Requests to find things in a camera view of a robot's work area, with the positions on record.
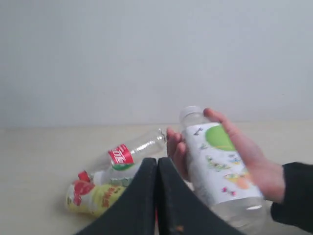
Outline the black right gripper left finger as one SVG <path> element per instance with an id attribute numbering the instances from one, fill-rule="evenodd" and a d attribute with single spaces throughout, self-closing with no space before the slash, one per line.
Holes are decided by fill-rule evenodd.
<path id="1" fill-rule="evenodd" d="M 157 161 L 145 158 L 119 199 L 78 235 L 153 235 Z"/>

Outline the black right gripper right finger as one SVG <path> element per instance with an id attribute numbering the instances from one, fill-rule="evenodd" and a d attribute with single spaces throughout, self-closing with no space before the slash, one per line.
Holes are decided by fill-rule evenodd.
<path id="1" fill-rule="evenodd" d="M 191 191 L 172 160 L 158 160 L 156 210 L 160 235 L 240 235 Z"/>

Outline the black sleeved forearm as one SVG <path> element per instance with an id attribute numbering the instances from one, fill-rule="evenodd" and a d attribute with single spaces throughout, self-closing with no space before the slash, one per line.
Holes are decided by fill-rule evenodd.
<path id="1" fill-rule="evenodd" d="M 313 232 L 313 166 L 303 163 L 283 165 L 285 194 L 281 203 L 272 203 L 275 222 Z"/>

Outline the person's open hand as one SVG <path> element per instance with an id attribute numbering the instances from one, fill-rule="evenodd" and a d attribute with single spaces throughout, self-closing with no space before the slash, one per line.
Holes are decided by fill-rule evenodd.
<path id="1" fill-rule="evenodd" d="M 222 113 L 205 108 L 203 115 L 210 121 L 218 122 L 223 126 L 264 197 L 274 203 L 282 203 L 286 188 L 283 167 L 267 159 L 261 148 Z M 186 163 L 188 150 L 182 134 L 168 128 L 166 137 L 168 157 L 172 159 L 182 178 L 189 181 Z"/>

